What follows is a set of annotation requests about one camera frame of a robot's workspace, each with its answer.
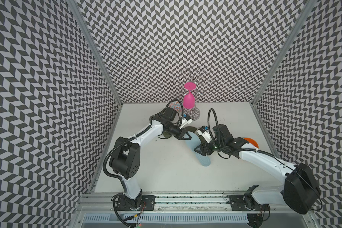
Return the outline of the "olive green shoe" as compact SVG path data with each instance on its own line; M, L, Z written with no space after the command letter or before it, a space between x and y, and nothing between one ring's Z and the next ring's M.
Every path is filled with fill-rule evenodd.
M170 134L169 132L164 131L164 132L162 133L162 135L161 135L161 138L163 138L163 139L169 139L169 138L171 138L172 136L173 136L173 135Z
M199 139L200 139L200 141L201 141L202 143L205 143L205 142L206 142L205 138L204 138L203 136L201 136L201 135L198 134L198 130L199 130L199 129L198 129L197 127L186 126L186 127L185 127L185 130L186 130L187 132L192 132L192 133L196 134L196 135L199 137Z

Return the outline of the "grey-blue insole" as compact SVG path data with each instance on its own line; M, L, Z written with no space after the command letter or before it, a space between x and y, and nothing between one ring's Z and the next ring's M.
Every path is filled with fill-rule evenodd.
M188 148L195 154L196 158L198 159L199 163L204 166L208 167L211 164L210 158L202 152L201 150L201 140L200 138L192 132L187 132L191 139L186 140L186 145Z

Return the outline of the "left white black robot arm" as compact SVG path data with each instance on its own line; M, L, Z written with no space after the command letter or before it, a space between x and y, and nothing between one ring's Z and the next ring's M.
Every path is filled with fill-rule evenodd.
M190 140L192 137L184 129L192 119L184 113L180 100L174 99L165 108L150 116L148 125L138 133L128 137L119 137L114 148L106 155L102 169L106 176L118 179L123 193L119 199L129 210L143 206L143 192L134 176L140 168L141 147L163 133L168 133L177 140Z

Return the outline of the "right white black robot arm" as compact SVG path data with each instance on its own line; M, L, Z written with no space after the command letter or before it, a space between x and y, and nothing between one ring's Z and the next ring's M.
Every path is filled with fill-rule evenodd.
M248 211L264 209L269 204L286 205L299 214L307 214L313 205L322 204L321 190L312 169L304 164L294 164L277 158L249 142L246 138L234 137L227 126L215 123L197 130L199 144L192 150L203 166L209 166L213 152L223 152L224 159L236 157L264 170L276 180L278 186L253 185L242 195L241 201Z

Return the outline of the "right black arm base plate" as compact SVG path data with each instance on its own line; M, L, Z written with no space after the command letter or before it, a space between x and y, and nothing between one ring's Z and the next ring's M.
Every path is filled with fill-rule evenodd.
M258 204L251 196L230 195L230 205L233 211L269 211L268 204Z

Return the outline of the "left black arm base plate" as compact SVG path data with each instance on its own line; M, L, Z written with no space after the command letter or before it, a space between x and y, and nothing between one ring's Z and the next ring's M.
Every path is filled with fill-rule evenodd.
M153 211L154 206L154 195L140 195L136 199L122 195L116 201L116 209L118 211Z

